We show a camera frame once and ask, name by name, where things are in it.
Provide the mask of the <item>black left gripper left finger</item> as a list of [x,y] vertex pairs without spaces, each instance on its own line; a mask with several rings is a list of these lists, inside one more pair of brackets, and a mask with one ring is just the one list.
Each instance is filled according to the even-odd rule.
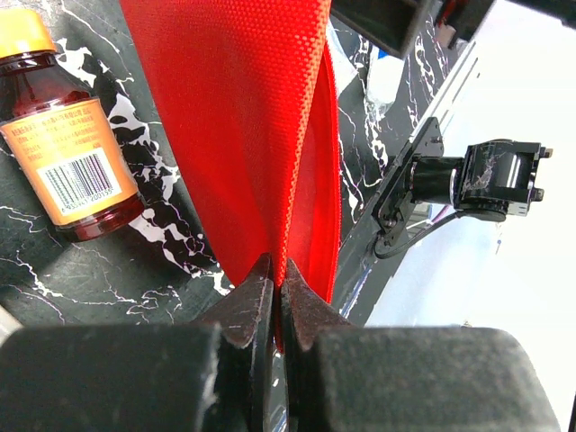
[[184,324],[28,327],[1,346],[4,431],[263,431],[273,265]]

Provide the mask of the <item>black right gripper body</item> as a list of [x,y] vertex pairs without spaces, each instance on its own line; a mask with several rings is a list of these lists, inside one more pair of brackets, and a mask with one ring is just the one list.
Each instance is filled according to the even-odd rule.
[[491,9],[491,1],[335,0],[331,14],[378,48],[406,58],[427,18],[436,40],[449,50],[470,41]]

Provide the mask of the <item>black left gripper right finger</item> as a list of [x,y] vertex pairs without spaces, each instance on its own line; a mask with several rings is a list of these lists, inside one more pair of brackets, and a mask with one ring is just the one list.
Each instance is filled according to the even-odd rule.
[[352,325],[294,262],[280,290],[291,431],[556,431],[526,351],[495,328]]

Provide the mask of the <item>red first aid pouch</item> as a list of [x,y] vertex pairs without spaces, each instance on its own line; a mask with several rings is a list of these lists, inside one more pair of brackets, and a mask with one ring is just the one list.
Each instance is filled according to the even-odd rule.
[[330,302],[340,242],[327,1],[125,1],[160,120],[211,250],[240,284],[271,256]]

